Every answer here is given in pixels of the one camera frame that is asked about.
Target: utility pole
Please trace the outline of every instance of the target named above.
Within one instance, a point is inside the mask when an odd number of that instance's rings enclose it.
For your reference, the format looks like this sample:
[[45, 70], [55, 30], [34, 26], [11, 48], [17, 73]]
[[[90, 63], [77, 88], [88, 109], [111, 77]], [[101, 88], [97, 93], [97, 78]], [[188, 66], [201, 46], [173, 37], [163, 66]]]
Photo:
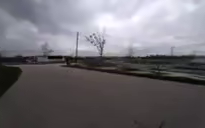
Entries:
[[76, 63], [77, 63], [77, 59], [78, 59], [78, 47], [79, 47], [79, 32], [76, 33]]
[[170, 49], [171, 49], [171, 56], [174, 56], [174, 48], [175, 47], [171, 47]]

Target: grass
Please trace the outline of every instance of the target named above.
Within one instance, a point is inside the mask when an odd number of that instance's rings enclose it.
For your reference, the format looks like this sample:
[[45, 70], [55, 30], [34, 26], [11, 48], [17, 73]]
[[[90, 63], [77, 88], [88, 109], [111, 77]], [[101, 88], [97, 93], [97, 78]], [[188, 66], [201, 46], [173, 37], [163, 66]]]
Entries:
[[22, 70], [0, 64], [0, 97], [18, 80]]
[[205, 85], [205, 80], [200, 79], [193, 79], [189, 77], [181, 77], [181, 76], [171, 76], [166, 73], [156, 74], [156, 73], [135, 73], [131, 71], [123, 71], [123, 70], [117, 70], [117, 69], [102, 69], [102, 68], [94, 68], [94, 67], [87, 67], [87, 66], [80, 66], [80, 65], [72, 65], [68, 66], [72, 68], [80, 68], [80, 69], [87, 69], [87, 70], [94, 70], [94, 71], [100, 71], [100, 72], [107, 72], [107, 73], [115, 73], [115, 74], [122, 74], [122, 75], [130, 75], [130, 76], [136, 76], [136, 77], [146, 77], [151, 79], [159, 79], [159, 80], [168, 80], [168, 81], [176, 81], [176, 82], [182, 82], [182, 83], [190, 83], [190, 84], [197, 84], [197, 85]]

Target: road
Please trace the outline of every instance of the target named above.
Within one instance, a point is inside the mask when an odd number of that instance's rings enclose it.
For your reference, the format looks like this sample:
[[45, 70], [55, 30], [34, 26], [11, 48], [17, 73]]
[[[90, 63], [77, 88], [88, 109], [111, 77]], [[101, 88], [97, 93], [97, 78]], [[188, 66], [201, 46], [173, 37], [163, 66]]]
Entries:
[[0, 128], [205, 128], [205, 86], [58, 65], [22, 65]]

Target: pavement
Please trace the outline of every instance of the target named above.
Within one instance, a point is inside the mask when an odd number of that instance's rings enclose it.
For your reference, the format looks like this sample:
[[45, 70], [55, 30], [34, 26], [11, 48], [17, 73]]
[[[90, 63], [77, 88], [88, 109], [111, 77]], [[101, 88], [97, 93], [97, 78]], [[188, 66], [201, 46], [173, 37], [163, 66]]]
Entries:
[[205, 128], [205, 86], [52, 65], [19, 65], [0, 128]]

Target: gray cloud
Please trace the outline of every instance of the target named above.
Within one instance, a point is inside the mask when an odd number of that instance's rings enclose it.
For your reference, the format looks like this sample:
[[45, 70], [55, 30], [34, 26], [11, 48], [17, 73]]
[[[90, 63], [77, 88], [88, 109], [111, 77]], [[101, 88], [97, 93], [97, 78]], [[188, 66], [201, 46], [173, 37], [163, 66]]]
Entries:
[[137, 49], [204, 43], [205, 0], [0, 0], [3, 50], [39, 49], [48, 41], [72, 54], [80, 31], [80, 48], [92, 51], [84, 35], [103, 26], [107, 53], [120, 53], [129, 43]]

